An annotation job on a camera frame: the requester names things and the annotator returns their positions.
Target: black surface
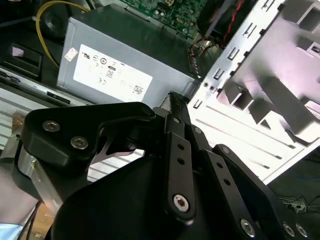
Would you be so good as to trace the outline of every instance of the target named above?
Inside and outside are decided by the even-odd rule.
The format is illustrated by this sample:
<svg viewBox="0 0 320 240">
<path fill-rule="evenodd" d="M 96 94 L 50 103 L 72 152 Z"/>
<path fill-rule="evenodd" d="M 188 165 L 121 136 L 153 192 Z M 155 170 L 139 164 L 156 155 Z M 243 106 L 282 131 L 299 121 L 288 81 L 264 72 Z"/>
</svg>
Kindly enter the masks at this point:
<svg viewBox="0 0 320 240">
<path fill-rule="evenodd" d="M 38 109 L 25 117 L 20 139 L 32 156 L 58 171 L 77 175 L 88 169 L 96 155 L 101 129 L 113 126 L 127 136 L 132 127 L 155 118 L 155 113 L 141 102 Z M 58 122 L 60 130 L 44 130 L 42 125 L 47 120 Z M 86 149 L 72 147 L 70 141 L 76 136 L 86 138 Z"/>
<path fill-rule="evenodd" d="M 311 239 L 302 236 L 295 228 L 299 222 L 298 216 L 289 211 L 278 197 L 231 151 L 227 146 L 218 144 L 213 152 L 223 157 L 251 216 L 259 225 L 268 239 Z M 283 228 L 287 223 L 293 229 L 295 237 L 291 237 Z"/>
<path fill-rule="evenodd" d="M 220 203 L 197 174 L 194 223 L 185 226 L 165 214 L 164 168 L 161 159 L 141 158 L 78 191 L 58 211 L 52 239 L 227 239 L 224 215 L 212 207 Z"/>
<path fill-rule="evenodd" d="M 140 102 L 41 109 L 27 115 L 23 146 L 62 196 L 53 240 L 246 240 L 242 219 L 254 229 L 252 240 L 311 239 L 296 230 L 301 222 L 234 152 L 221 144 L 211 149 L 196 126 L 185 124 L 190 120 L 183 114 L 185 102 L 169 102 L 165 123 Z M 60 130 L 45 131 L 46 120 L 58 122 Z M 88 147 L 74 149 L 73 136 L 85 137 Z M 88 186 L 83 179 L 99 140 L 106 156 L 121 156 L 137 146 L 146 152 Z M 177 194 L 188 200 L 186 212 L 175 206 Z M 295 237 L 284 230 L 284 223 Z"/>
</svg>

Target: metal frame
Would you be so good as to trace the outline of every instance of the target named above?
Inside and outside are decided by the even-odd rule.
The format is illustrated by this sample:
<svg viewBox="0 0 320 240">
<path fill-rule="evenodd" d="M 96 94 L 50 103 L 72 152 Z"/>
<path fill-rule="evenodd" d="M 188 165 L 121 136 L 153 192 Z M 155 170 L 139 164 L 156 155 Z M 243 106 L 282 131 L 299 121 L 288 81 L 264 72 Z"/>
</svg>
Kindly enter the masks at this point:
<svg viewBox="0 0 320 240">
<path fill-rule="evenodd" d="M 266 30 L 275 19 L 279 13 L 278 8 L 284 1 L 257 1 L 220 57 L 204 77 L 202 84 L 189 105 L 198 106 L 200 102 L 207 101 L 212 96 L 212 93 L 222 88 L 232 75 L 232 72 L 245 59 L 246 52 L 249 52 L 261 38 L 262 30 Z"/>
</svg>

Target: green circuit board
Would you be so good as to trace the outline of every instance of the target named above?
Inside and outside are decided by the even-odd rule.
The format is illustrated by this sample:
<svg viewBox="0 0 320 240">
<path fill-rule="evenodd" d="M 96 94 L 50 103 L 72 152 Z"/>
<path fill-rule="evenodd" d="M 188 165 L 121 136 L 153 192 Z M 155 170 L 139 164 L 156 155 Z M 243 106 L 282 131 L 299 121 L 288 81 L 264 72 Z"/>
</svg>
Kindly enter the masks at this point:
<svg viewBox="0 0 320 240">
<path fill-rule="evenodd" d="M 193 39 L 197 18 L 207 0 L 121 0 L 133 9 Z"/>
</svg>

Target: gray power supply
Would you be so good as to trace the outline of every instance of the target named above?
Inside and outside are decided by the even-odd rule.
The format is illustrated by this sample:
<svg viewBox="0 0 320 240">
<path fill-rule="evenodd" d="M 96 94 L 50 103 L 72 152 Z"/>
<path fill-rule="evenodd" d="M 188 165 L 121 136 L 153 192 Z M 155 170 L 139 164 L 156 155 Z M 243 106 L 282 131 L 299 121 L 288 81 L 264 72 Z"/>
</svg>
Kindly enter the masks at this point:
<svg viewBox="0 0 320 240">
<path fill-rule="evenodd" d="M 97 104 L 159 106 L 168 92 L 191 97 L 183 39 L 111 4 L 69 19 L 58 86 Z"/>
</svg>

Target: black metal bracket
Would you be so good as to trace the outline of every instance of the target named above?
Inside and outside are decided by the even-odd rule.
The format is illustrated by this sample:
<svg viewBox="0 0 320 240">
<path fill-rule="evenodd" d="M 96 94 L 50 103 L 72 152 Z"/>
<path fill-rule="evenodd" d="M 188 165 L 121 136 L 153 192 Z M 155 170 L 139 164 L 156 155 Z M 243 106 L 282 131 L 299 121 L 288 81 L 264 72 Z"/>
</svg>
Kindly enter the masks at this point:
<svg viewBox="0 0 320 240">
<path fill-rule="evenodd" d="M 41 109 L 27 115 L 20 137 L 23 147 L 44 166 L 55 192 L 65 196 L 52 227 L 53 239 L 71 236 L 77 227 L 63 226 L 84 205 L 90 210 L 76 218 L 88 227 L 80 238 L 95 232 L 98 239 L 125 239 L 127 232 L 115 226 L 118 218 L 125 218 L 121 228 L 133 239 L 311 239 L 231 149 L 211 148 L 203 131 L 191 124 L 181 96 L 171 92 L 162 107 L 166 110 L 156 108 L 155 114 L 143 103 L 131 102 Z M 142 158 L 83 184 L 91 163 L 136 149 L 145 150 Z M 82 179 L 83 188 L 66 188 L 59 176 L 69 183 Z M 95 223 L 101 221 L 108 224 L 97 229 Z M 221 226 L 228 229 L 217 234 Z"/>
</svg>

